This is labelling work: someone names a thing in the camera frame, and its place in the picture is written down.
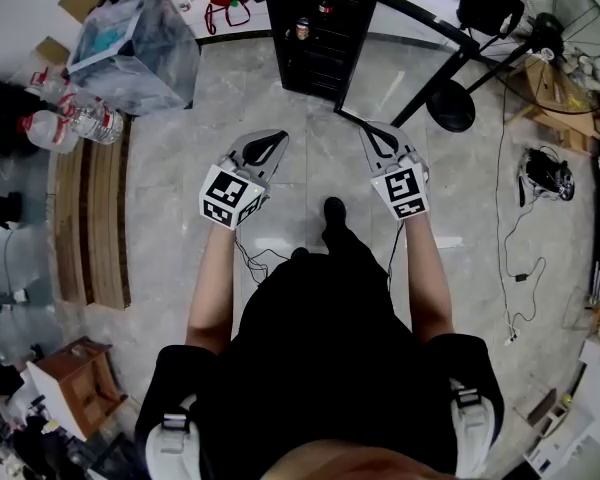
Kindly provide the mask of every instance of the round black base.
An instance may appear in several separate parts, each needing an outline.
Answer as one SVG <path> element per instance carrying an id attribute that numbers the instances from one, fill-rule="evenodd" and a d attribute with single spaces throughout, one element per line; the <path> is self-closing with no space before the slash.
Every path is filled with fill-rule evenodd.
<path id="1" fill-rule="evenodd" d="M 436 123 L 450 132 L 464 132 L 476 119 L 471 95 L 453 80 L 447 80 L 429 96 L 427 110 Z"/>

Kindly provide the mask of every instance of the plastic storage box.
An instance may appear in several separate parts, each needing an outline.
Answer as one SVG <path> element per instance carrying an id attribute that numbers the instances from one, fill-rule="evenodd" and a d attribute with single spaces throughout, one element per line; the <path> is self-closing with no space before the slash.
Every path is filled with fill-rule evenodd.
<path id="1" fill-rule="evenodd" d="M 170 0 L 119 0 L 89 14 L 67 70 L 76 85 L 139 116 L 189 105 L 199 61 Z"/>

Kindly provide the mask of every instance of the forearm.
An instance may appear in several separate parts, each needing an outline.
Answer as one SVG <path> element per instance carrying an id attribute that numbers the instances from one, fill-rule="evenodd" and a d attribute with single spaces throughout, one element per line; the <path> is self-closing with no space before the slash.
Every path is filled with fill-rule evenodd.
<path id="1" fill-rule="evenodd" d="M 413 333 L 420 342 L 453 332 L 451 295 L 426 214 L 406 219 L 409 306 Z"/>
<path id="2" fill-rule="evenodd" d="M 216 354 L 231 341 L 234 240 L 233 231 L 211 228 L 189 311 L 186 344 Z"/>

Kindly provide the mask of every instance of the black t-shirt sleeve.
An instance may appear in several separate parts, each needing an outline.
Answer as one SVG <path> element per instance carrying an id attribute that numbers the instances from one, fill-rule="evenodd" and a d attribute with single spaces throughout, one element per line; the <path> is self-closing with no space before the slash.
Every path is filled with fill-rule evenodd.
<path id="1" fill-rule="evenodd" d="M 135 428 L 136 445 L 143 460 L 149 432 L 162 422 L 165 412 L 179 407 L 185 398 L 197 393 L 215 360 L 212 352 L 188 345 L 170 345 L 160 351 Z"/>
<path id="2" fill-rule="evenodd" d="M 424 348 L 432 367 L 467 388 L 477 389 L 493 404 L 495 440 L 502 427 L 504 400 L 484 340 L 466 334 L 441 334 L 431 339 Z"/>

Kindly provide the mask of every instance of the skin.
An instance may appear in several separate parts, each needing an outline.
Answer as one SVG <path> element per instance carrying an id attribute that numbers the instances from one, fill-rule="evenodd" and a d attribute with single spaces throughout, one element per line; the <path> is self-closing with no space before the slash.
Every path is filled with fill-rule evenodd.
<path id="1" fill-rule="evenodd" d="M 425 344 L 453 333 L 451 296 L 429 218 L 405 221 L 412 332 Z M 231 341 L 235 233 L 214 224 L 191 302 L 185 343 L 220 354 Z M 282 457 L 262 480 L 449 480 L 409 457 L 340 441 L 315 441 Z"/>

